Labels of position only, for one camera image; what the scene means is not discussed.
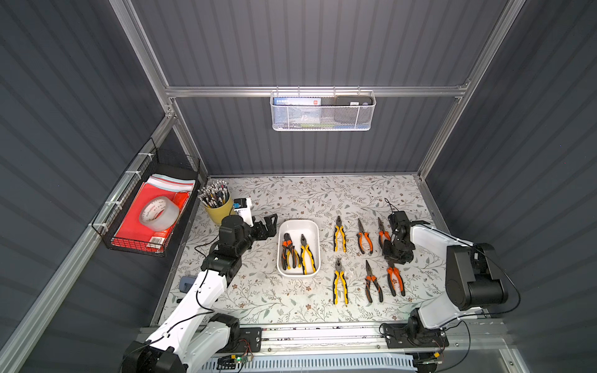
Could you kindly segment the orange black combination pliers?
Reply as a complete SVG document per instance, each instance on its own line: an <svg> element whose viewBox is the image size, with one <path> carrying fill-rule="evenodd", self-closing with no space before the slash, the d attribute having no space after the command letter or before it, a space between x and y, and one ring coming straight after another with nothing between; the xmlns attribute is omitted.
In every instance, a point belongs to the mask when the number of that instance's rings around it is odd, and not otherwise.
<svg viewBox="0 0 597 373"><path fill-rule="evenodd" d="M391 294L393 297L396 297L397 294L401 296L406 295L405 287L404 287L404 280L401 276L399 268L393 261L388 261L388 268L387 268L387 281L390 287Z"/></svg>

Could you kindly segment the red paper packet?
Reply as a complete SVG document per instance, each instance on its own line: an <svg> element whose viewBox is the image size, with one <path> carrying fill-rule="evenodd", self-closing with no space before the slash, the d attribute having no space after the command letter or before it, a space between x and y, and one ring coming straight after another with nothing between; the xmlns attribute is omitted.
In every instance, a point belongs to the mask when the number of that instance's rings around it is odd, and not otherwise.
<svg viewBox="0 0 597 373"><path fill-rule="evenodd" d="M141 185L111 239L114 247L162 254L195 188L194 180L154 174Z"/></svg>

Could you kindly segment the clear tape roll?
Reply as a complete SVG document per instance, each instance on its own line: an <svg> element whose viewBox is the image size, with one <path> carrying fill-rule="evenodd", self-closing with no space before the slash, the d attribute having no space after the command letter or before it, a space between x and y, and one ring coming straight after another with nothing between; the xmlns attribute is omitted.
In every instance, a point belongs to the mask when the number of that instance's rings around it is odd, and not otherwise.
<svg viewBox="0 0 597 373"><path fill-rule="evenodd" d="M174 225L180 208L167 197L157 197L141 210L139 222L154 232L165 231Z"/></svg>

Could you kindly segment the small circuit board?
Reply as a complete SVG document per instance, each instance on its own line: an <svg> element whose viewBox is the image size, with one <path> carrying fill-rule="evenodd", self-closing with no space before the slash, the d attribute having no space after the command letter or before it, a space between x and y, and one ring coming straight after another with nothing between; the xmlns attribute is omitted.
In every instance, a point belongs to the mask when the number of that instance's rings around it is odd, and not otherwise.
<svg viewBox="0 0 597 373"><path fill-rule="evenodd" d="M216 362L216 369L222 370L237 370L241 372L244 366L253 361L252 354L237 355L231 354L223 357L219 357Z"/></svg>

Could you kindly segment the floral table mat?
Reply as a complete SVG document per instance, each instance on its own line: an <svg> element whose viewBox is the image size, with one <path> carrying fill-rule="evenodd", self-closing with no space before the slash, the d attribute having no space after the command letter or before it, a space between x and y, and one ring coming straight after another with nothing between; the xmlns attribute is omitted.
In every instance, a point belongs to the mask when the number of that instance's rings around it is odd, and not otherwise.
<svg viewBox="0 0 597 373"><path fill-rule="evenodd" d="M398 208L411 220L431 220L416 177L258 177L230 179L227 183L234 196L251 198L257 218L277 214L281 222L314 221L320 232L321 268L313 278L283 277L277 268L277 239L256 242L243 255L243 265L226 293L215 303L218 312L232 315L243 324L396 321L405 320L413 308L444 291L445 263L423 247L415 250L411 263L400 268L406 295L393 297L387 284L377 218L387 228L391 208ZM334 251L334 226L339 215L345 228L346 253ZM372 255L359 250L358 219L373 243ZM337 258L341 258L348 285L347 305L333 303ZM379 302L374 287L373 303L366 298L365 261L378 279L383 302Z"/></svg>

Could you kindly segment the orange long nose pliers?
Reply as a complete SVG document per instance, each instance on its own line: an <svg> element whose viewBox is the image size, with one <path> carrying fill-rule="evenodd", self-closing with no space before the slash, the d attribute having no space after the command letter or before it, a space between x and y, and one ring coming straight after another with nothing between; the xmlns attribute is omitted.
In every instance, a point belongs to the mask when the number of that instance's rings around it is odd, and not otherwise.
<svg viewBox="0 0 597 373"><path fill-rule="evenodd" d="M366 270L366 278L365 278L365 295L369 303L373 303L373 297L371 293L371 288L374 287L377 290L379 302L383 302L383 293L382 289L379 285L377 277L373 274L373 270L368 261L365 261L365 270Z"/></svg>

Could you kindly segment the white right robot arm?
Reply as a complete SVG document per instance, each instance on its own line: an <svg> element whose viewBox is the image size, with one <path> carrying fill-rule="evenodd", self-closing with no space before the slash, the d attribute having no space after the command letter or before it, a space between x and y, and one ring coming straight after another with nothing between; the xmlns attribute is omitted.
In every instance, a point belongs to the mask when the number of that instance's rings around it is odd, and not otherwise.
<svg viewBox="0 0 597 373"><path fill-rule="evenodd" d="M411 254L422 246L446 262L445 290L411 312L405 323L382 327L389 348L404 345L433 347L446 345L442 331L450 323L484 315L483 309L508 301L511 278L498 264L493 246L458 239L423 221L401 229L404 239L395 239L393 251Z"/></svg>

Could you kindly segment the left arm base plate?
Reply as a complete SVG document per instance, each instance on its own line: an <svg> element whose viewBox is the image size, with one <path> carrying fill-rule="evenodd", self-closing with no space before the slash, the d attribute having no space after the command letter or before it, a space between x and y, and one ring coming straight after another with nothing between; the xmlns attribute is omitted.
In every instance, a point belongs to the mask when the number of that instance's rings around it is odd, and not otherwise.
<svg viewBox="0 0 597 373"><path fill-rule="evenodd" d="M263 329L260 327L238 327L231 329L227 345L221 353L240 354L260 352Z"/></svg>

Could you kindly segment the aluminium front rail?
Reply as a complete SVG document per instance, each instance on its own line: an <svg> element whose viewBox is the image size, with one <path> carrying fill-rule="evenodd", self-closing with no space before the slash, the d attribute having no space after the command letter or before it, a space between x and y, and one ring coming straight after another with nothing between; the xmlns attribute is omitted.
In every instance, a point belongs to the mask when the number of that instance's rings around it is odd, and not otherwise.
<svg viewBox="0 0 597 373"><path fill-rule="evenodd" d="M513 339L502 320L471 319L450 323L443 332L449 346L438 348L389 349L379 326L382 322L355 323L296 323L239 325L205 320L191 335L191 342L202 340L223 348L229 341L231 329L260 327L263 329L261 351L254 355L283 354L356 354L396 352L405 354L441 354L448 352L500 351L513 348Z"/></svg>

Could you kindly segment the yellow pen holder cup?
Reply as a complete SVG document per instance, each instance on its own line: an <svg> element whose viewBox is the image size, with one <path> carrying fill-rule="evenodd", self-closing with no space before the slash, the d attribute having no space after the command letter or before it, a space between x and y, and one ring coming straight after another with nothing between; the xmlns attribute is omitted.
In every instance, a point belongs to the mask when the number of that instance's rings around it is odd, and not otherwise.
<svg viewBox="0 0 597 373"><path fill-rule="evenodd" d="M225 217L236 214L233 208L232 199L228 199L227 202L224 203L224 205L217 208L205 206L205 211L207 211L208 216L217 226L222 225L222 220Z"/></svg>

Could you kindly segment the orange handled cutting pliers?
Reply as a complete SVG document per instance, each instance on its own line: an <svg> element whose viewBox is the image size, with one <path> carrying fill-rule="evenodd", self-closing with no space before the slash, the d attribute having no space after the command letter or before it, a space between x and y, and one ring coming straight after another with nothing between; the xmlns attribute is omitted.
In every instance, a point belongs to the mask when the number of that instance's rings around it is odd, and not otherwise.
<svg viewBox="0 0 597 373"><path fill-rule="evenodd" d="M369 237L369 234L367 233L367 231L365 231L365 228L362 225L361 219L358 219L358 227L359 227L359 232L358 232L359 250L360 250L361 254L368 253L368 255L372 255L373 254L373 243Z"/></svg>

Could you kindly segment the large yellow black pliers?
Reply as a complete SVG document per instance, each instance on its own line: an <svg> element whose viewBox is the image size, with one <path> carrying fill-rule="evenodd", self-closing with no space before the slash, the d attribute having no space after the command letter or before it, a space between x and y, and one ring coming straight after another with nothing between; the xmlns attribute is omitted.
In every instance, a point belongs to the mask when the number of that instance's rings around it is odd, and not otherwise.
<svg viewBox="0 0 597 373"><path fill-rule="evenodd" d="M343 302L345 305L349 303L348 285L341 258L337 258L335 261L333 280L333 303L337 305L339 302Z"/></svg>

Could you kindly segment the small yellow handled pliers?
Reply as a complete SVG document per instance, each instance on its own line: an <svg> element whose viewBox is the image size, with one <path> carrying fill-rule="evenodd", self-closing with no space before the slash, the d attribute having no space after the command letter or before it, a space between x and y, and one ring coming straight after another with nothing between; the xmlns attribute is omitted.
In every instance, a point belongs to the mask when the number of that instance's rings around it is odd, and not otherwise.
<svg viewBox="0 0 597 373"><path fill-rule="evenodd" d="M345 228L340 215L337 216L334 226L333 244L335 252L339 252L341 250L343 253L346 253L348 251Z"/></svg>

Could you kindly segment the blue box in basket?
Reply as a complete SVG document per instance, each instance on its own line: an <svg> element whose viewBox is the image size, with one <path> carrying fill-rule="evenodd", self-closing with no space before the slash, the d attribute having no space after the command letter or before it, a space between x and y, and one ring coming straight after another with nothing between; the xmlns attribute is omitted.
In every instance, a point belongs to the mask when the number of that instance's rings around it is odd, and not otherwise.
<svg viewBox="0 0 597 373"><path fill-rule="evenodd" d="M319 107L322 103L319 97L274 97L272 104L275 106Z"/></svg>

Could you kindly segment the white plastic storage box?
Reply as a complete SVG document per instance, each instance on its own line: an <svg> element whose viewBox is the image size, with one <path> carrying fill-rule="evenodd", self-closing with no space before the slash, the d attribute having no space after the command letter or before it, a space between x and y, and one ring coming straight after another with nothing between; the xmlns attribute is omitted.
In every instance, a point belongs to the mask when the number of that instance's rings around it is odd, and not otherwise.
<svg viewBox="0 0 597 373"><path fill-rule="evenodd" d="M306 237L306 240L310 246L312 254L314 256L317 271L314 274L303 274L302 267L297 267L291 270L285 270L281 263L281 249L282 241L285 233L291 236L292 242L297 250L301 259L301 234ZM320 232L318 225L311 220L306 219L293 219L283 222L278 230L278 272L286 278L303 280L307 278L313 278L321 268L321 254L320 254Z"/></svg>

